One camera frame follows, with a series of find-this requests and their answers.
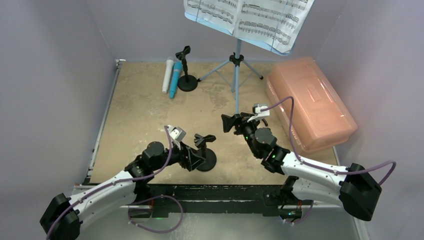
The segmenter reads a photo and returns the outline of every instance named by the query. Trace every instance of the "container lid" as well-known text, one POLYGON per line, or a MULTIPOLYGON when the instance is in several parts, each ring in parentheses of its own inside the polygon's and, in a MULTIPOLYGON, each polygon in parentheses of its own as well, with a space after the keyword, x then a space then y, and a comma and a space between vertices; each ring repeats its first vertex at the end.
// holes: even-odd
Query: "container lid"
MULTIPOLYGON (((284 61, 277 63, 275 68, 284 80, 284 94, 295 99, 296 123, 293 124, 302 142, 320 138, 331 141, 357 129, 354 119, 314 59, 303 57, 284 61)), ((286 101, 283 105, 289 116, 291 102, 286 101)))

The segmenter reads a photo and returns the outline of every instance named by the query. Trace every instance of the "plastic storage container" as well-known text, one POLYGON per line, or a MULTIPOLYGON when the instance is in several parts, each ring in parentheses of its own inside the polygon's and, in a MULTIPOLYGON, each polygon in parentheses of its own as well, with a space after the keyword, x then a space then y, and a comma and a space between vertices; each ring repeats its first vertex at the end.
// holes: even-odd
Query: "plastic storage container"
MULTIPOLYGON (((275 64, 267 76, 267 95, 272 104, 294 97, 291 133, 296 147, 315 152, 344 143, 358 128, 342 100, 311 57, 275 64)), ((275 107, 286 133, 289 133, 291 101, 275 107)))

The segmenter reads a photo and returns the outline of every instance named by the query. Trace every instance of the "gray wall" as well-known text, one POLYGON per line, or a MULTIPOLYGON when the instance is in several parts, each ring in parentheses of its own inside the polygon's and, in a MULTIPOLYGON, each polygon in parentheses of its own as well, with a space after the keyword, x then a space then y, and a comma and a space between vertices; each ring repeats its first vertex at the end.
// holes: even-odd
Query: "gray wall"
POLYGON ((43 239, 52 197, 81 182, 115 63, 84 1, 0 1, 1 239, 43 239))
MULTIPOLYGON (((87 0, 115 58, 164 61, 185 45, 189 61, 224 61, 236 50, 234 37, 186 19, 183 0, 87 0)), ((316 57, 347 0, 317 0, 297 38, 290 58, 316 57)), ((282 57, 244 43, 251 61, 282 57)))
POLYGON ((398 162, 367 224, 372 240, 424 239, 423 13, 420 0, 349 0, 316 58, 358 124, 337 147, 341 163, 398 162))

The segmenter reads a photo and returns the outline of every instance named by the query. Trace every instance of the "microphone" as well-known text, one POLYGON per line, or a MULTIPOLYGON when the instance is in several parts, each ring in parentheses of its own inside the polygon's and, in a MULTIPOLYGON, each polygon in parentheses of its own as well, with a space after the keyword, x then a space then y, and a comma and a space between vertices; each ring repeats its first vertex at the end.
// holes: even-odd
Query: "microphone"
POLYGON ((173 74, 171 80, 171 87, 169 88, 169 98, 173 99, 175 92, 177 91, 178 79, 180 78, 181 70, 183 70, 183 64, 177 61, 173 66, 173 74))
POLYGON ((163 84, 162 84, 162 93, 164 94, 168 92, 168 87, 170 85, 172 67, 174 66, 173 59, 174 59, 173 57, 168 57, 168 60, 166 60, 165 76, 163 77, 163 84))

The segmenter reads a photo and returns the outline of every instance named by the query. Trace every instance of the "music sheet paper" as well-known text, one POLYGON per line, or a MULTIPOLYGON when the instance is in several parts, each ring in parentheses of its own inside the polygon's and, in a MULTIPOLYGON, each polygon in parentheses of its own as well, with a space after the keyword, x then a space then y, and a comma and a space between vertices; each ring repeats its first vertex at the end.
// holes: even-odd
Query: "music sheet paper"
POLYGON ((185 11, 226 28, 234 37, 292 49, 314 0, 184 0, 185 11))

